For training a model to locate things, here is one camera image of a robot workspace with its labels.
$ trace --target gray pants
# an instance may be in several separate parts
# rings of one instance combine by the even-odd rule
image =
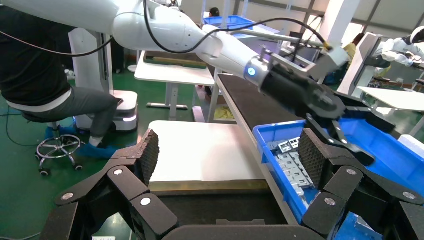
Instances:
[[[101,138],[108,132],[114,120],[119,101],[120,99],[102,91],[73,86],[71,95],[60,106],[50,111],[30,114],[52,120],[94,114],[91,136]]]

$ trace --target window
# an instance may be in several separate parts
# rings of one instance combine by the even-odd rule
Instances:
[[[307,24],[309,26],[311,26],[313,29],[316,29],[319,32],[320,28],[321,28],[321,25],[320,25],[321,17],[318,17],[316,20],[315,20],[315,18],[316,18],[316,16],[310,15],[309,19],[307,21]],[[346,46],[349,43],[351,43],[358,34],[362,33],[363,29],[364,29],[364,26],[361,25],[361,24],[356,24],[356,23],[352,23],[352,22],[349,23],[349,26],[347,26],[347,29],[344,32],[344,36],[343,36],[343,39],[341,40],[341,44],[343,46]],[[317,40],[317,36],[313,35],[313,33],[310,30],[306,30],[304,35],[303,35],[303,39],[308,40],[309,38],[311,38],[310,39],[311,41]]]
[[[321,17],[317,17],[314,15],[310,15],[309,19],[307,20],[307,24],[308,26],[310,26],[311,28],[315,29],[317,32],[320,31],[320,23],[321,23],[322,18]],[[317,36],[315,36],[310,30],[306,30],[305,33],[303,34],[303,38],[304,40],[308,40],[310,38],[311,41],[316,41],[317,40]]]

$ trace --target person in background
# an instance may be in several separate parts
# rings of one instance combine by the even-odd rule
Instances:
[[[219,17],[220,10],[217,7],[212,7],[209,11],[209,17]]]
[[[346,51],[347,55],[349,55],[349,62],[346,62],[343,66],[341,66],[338,70],[328,74],[324,79],[324,85],[327,86],[336,86],[340,84],[340,82],[345,78],[346,73],[348,72],[349,67],[354,60],[354,56],[357,53],[357,46],[364,38],[364,33],[359,33],[353,42],[346,45],[343,49]]]
[[[364,33],[359,33],[353,42],[346,45],[343,49],[346,51],[347,55],[349,55],[349,66],[351,65],[352,61],[354,60],[354,56],[357,53],[357,46],[361,42],[361,40],[364,38]]]
[[[41,19],[0,6],[0,31],[24,42],[57,50],[57,39],[68,36],[75,27]],[[40,51],[0,34],[0,91],[7,104],[29,115],[55,121],[93,114],[89,143],[79,149],[88,157],[110,159],[112,146],[99,147],[111,126],[121,99],[108,92],[75,87],[68,83],[58,55]],[[46,136],[53,135],[52,125]],[[60,127],[62,134],[72,128]]]

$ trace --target screw head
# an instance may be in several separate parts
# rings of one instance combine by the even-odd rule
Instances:
[[[408,199],[415,199],[416,197],[410,192],[404,192],[403,195]]]
[[[62,200],[69,200],[69,199],[71,199],[73,196],[74,196],[74,194],[73,194],[72,192],[65,193],[65,194],[62,196]]]
[[[348,169],[346,172],[350,175],[356,175],[357,174],[357,172],[353,169]]]
[[[330,205],[330,206],[334,206],[336,205],[336,201],[334,201],[334,199],[327,197],[325,200],[325,203]]]
[[[148,198],[148,197],[145,197],[145,198],[143,198],[141,201],[140,201],[140,204],[142,205],[142,206],[147,206],[147,205],[149,205],[150,204],[150,202],[151,202],[152,200],[150,199],[150,198]]]
[[[115,170],[115,171],[113,172],[113,174],[115,174],[115,175],[120,175],[120,174],[122,174],[122,169]]]

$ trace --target mesh pad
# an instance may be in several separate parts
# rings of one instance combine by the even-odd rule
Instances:
[[[148,129],[141,142],[116,151],[111,159],[137,159],[135,169],[141,172],[135,172],[140,180],[149,186],[150,178],[155,171],[159,157],[159,136],[151,129]]]
[[[300,162],[316,188],[320,184],[326,160],[355,158],[347,149],[324,144],[310,128],[304,128],[300,135],[298,153]]]

